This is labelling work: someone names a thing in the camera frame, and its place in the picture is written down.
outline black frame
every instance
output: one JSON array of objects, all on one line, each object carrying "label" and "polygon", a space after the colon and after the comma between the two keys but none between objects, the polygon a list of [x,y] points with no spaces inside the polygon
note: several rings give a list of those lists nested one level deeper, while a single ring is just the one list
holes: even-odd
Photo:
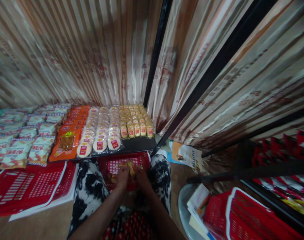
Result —
[{"label": "black frame", "polygon": [[[253,30],[257,27],[257,25],[261,22],[261,20],[265,17],[265,15],[269,12],[269,10],[276,2],[277,0],[254,0],[254,2],[251,4],[247,12],[244,14],[234,31],[226,41],[226,43],[223,45],[220,52],[217,54],[211,65],[208,67],[208,70],[204,73],[201,80],[192,91],[191,95],[188,97],[178,114],[175,116],[169,128],[166,130],[160,141],[157,143],[156,148],[151,154],[151,157],[154,156],[159,150],[159,148],[164,145],[166,140],[170,137],[170,135],[174,132],[174,130],[178,127],[184,117],[191,110],[191,106],[194,106],[199,101],[205,90],[220,74],[226,64],[230,61],[230,59],[234,56],[234,54],[238,51],[238,49],[242,46],[242,44],[246,41],[246,39],[250,36]],[[155,69],[150,69],[149,80],[151,82],[148,82],[147,84],[145,97],[150,95],[152,87],[152,77],[154,77],[155,70],[156,67]]]}]

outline black and white patterned pants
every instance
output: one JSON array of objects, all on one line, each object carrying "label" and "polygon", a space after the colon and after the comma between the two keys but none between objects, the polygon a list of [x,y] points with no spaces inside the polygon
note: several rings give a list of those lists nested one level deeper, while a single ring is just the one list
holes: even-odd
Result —
[{"label": "black and white patterned pants", "polygon": [[[147,175],[153,190],[170,215],[171,179],[167,159],[161,154],[153,156]],[[97,161],[94,159],[83,160],[79,165],[68,237],[102,204],[108,194]],[[120,206],[117,211],[118,225],[124,221],[124,210],[125,207]]]}]

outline striped curtain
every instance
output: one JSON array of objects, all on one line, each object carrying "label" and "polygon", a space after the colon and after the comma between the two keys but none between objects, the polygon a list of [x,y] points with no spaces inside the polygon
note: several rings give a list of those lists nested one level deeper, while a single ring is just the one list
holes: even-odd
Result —
[{"label": "striped curtain", "polygon": [[[174,5],[173,13],[177,11],[177,15],[181,13],[188,18],[190,21],[184,24],[190,28],[183,34],[186,29],[180,22],[183,18],[170,17],[169,25],[176,23],[173,28],[176,32],[167,29],[154,79],[155,94],[149,102],[149,112],[160,135],[169,127],[249,3],[199,1],[189,6],[193,8],[192,16],[187,14],[188,10]],[[224,11],[225,4],[229,4],[226,6],[229,11]],[[199,102],[191,106],[171,138],[207,151],[303,107],[304,1],[278,1]],[[284,132],[295,135],[298,128],[304,130],[304,118],[255,139],[279,137]]]},{"label": "striped curtain", "polygon": [[0,0],[0,109],[143,102],[161,0]]}]

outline wooden floor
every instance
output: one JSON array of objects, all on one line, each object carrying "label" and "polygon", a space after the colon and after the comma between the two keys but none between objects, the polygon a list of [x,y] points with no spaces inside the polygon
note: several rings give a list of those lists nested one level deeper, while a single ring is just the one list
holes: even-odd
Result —
[{"label": "wooden floor", "polygon": [[[171,163],[171,214],[172,219],[185,235],[179,213],[178,194],[186,184],[186,178],[194,175],[191,168]],[[68,202],[32,216],[8,222],[9,217],[0,218],[0,239],[66,239],[72,216],[73,202]]]}]

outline red basket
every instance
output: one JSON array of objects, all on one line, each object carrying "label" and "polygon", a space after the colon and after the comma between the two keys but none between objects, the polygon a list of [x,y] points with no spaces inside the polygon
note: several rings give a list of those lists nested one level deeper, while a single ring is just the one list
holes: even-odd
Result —
[{"label": "red basket", "polygon": [[[5,170],[0,173],[0,216],[21,212],[34,206],[50,203],[65,162],[47,167],[28,165],[26,169]],[[67,162],[53,197],[67,194],[73,178],[75,165]]]},{"label": "red basket", "polygon": [[269,208],[236,187],[211,197],[203,220],[211,232],[228,240],[304,239]]},{"label": "red basket", "polygon": [[[98,163],[100,166],[100,171],[102,173],[104,181],[107,183],[106,187],[109,191],[112,191],[116,184],[108,183],[107,174],[117,174],[119,171],[119,163],[126,163],[127,161],[132,161],[134,165],[142,166],[146,171],[150,166],[150,157],[147,152],[122,154],[117,156],[107,156],[98,158]],[[127,190],[134,191],[139,189],[139,185],[136,181],[131,181],[128,183]]]}]

